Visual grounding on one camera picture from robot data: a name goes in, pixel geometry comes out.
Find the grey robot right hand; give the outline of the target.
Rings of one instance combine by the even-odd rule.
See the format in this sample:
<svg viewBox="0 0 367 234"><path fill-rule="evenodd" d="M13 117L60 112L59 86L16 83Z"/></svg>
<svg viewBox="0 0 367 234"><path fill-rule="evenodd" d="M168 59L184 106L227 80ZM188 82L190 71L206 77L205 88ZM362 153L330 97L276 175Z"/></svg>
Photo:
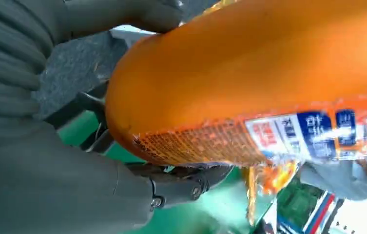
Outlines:
<svg viewBox="0 0 367 234"><path fill-rule="evenodd" d="M0 234L137 229L228 176L231 166L179 176L125 165L63 143L34 118L31 93L56 45L124 24L167 33L181 19L174 0L0 0Z"/></svg>

